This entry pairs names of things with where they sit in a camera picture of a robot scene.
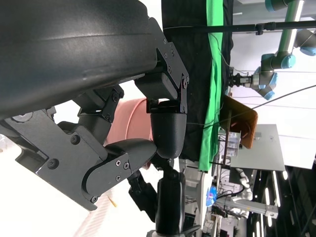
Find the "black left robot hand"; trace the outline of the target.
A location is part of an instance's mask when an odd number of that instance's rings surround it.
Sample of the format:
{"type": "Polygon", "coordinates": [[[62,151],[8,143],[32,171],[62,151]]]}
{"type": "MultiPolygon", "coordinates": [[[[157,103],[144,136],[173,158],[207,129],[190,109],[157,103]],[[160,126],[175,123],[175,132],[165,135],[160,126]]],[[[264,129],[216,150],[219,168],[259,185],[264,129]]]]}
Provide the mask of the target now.
{"type": "Polygon", "coordinates": [[[153,156],[179,156],[188,79],[138,0],[0,3],[0,132],[21,148],[18,163],[87,210],[153,156]],[[131,80],[153,140],[105,145],[131,80]]]}

